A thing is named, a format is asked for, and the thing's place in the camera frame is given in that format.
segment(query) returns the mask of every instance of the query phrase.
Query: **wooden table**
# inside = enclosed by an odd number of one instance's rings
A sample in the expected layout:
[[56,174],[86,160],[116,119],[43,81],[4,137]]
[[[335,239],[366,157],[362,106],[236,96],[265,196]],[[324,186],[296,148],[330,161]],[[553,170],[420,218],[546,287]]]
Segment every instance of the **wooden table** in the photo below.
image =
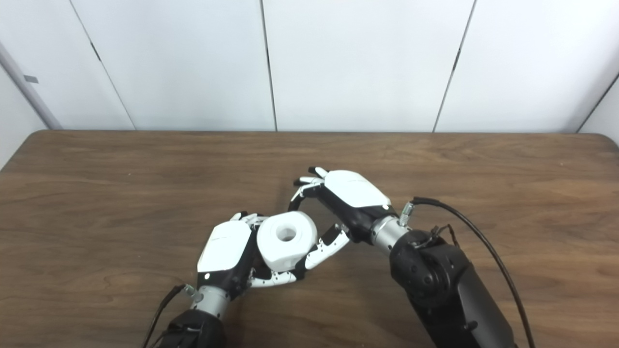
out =
[[[162,297],[195,281],[213,226],[283,212],[307,167],[362,173],[396,207],[413,195],[460,209],[518,286],[538,347],[617,347],[619,152],[597,135],[42,131],[0,173],[0,346],[137,347]],[[325,230],[335,218],[306,211]],[[509,290],[452,223],[526,347]],[[175,299],[164,325],[189,305]],[[253,289],[225,319],[229,347],[433,347],[368,245],[299,283]]]

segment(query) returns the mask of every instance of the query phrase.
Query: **robot finger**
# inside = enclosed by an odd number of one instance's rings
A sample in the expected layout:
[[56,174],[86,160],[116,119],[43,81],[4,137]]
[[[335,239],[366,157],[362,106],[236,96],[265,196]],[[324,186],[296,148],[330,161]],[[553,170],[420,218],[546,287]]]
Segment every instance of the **robot finger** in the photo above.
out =
[[237,221],[237,220],[241,220],[242,217],[247,216],[247,212],[246,211],[240,211],[234,215],[232,215],[232,218],[230,218],[230,221]]
[[251,287],[272,287],[284,285],[297,281],[297,278],[291,272],[275,272],[270,269],[254,270],[248,283]]
[[318,266],[324,260],[340,251],[349,241],[350,239],[348,239],[344,230],[337,224],[333,225],[318,240],[316,248],[312,248],[307,256],[305,256],[305,269],[310,270]]
[[312,176],[302,176],[299,179],[296,179],[293,183],[294,186],[303,186],[307,184],[312,184],[316,182],[324,182],[321,178],[314,178]]
[[327,174],[329,174],[328,170],[323,169],[321,167],[309,167],[308,172],[315,174],[316,176],[322,179],[324,179],[327,176]]
[[288,211],[297,211],[301,206],[301,202],[305,199],[305,197],[311,197],[313,193],[313,189],[315,187],[321,186],[324,184],[324,180],[314,178],[314,182],[303,185],[299,187],[296,191],[295,195],[292,196],[290,200],[290,204],[288,205]]
[[253,225],[261,224],[262,221],[266,220],[267,218],[268,217],[266,217],[266,216],[262,216],[260,214],[253,213],[253,214],[247,215],[245,217],[242,217],[241,221],[245,222],[246,224],[248,224],[250,226],[253,226]]

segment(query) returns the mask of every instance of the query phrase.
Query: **white cylindrical object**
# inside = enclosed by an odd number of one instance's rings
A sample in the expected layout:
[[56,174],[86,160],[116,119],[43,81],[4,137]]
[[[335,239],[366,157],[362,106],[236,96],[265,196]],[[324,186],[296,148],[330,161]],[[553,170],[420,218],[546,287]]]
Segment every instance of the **white cylindrical object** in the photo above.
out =
[[317,234],[316,225],[303,212],[274,215],[258,229],[258,249],[273,271],[289,271],[310,251]]

